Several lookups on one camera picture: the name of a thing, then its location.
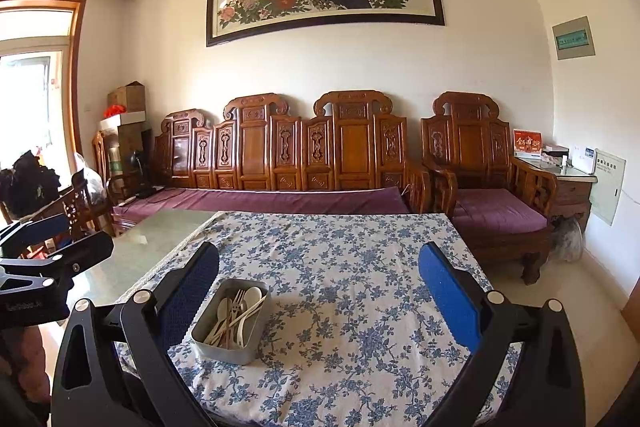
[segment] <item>black picture frame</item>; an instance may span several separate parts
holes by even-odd
[[[223,42],[229,42],[253,35],[259,35],[268,32],[287,30],[290,28],[300,28],[305,26],[316,26],[324,24],[340,24],[340,23],[356,23],[356,22],[401,22],[413,24],[431,24],[444,26],[444,10],[442,8],[442,0],[433,0],[435,15],[420,14],[398,14],[398,13],[372,13],[372,14],[347,14],[347,15],[325,15],[312,18],[287,20],[282,22],[274,22],[264,26],[247,28],[238,30],[233,33],[222,36],[213,35],[214,0],[207,0],[207,47]]]

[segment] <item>metal tray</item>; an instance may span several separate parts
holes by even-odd
[[[218,305],[220,301],[227,297],[233,299],[238,290],[248,290],[252,286],[260,288],[262,296],[266,299],[262,302],[260,310],[247,318],[245,322],[245,330],[251,331],[249,340],[241,349],[225,349],[224,347],[209,346],[204,344],[204,339],[216,325],[218,321]],[[255,353],[262,337],[262,332],[267,324],[267,320],[271,316],[271,291],[269,286],[264,282],[250,281],[246,279],[225,279],[220,284],[213,298],[202,312],[202,315],[191,330],[191,338],[195,343],[195,347],[203,357],[210,359],[222,360],[223,362],[235,363],[238,365],[246,365],[255,359]]]

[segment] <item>peony flower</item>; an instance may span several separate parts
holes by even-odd
[[[235,14],[236,14],[236,9],[233,6],[225,6],[222,10],[218,12],[219,17],[224,22],[229,22]]]
[[[296,3],[296,0],[278,0],[278,6],[282,10],[291,8]]]
[[[258,0],[242,0],[242,8],[245,10],[253,10],[255,5],[258,3]]]

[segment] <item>blue floral tablecloth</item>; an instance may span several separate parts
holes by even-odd
[[[201,357],[188,333],[168,354],[205,410],[265,427],[421,425],[469,356],[417,267],[434,241],[455,267],[490,284],[444,214],[303,216],[219,212],[123,296],[154,288],[203,241],[223,279],[266,282],[273,295],[257,359]],[[126,348],[124,365],[132,369]],[[519,356],[512,346],[480,418],[494,414]]]

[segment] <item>white wall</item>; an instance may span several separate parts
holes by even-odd
[[[94,163],[91,140],[107,107],[107,93],[130,82],[122,69],[130,2],[86,0],[78,53],[78,120],[82,153],[89,165]]]
[[[620,307],[640,275],[640,0],[539,0],[554,80],[554,138],[626,159],[612,227],[590,217],[586,246],[617,287]],[[587,15],[594,57],[558,60],[551,26]]]
[[[136,0],[129,73],[147,87],[150,121],[184,108],[220,121],[244,94],[285,95],[311,116],[322,93],[377,89],[410,117],[419,155],[420,117],[445,90],[483,92],[512,126],[552,131],[548,47],[536,0],[443,0],[447,25],[361,23],[271,32],[206,48],[206,0]]]

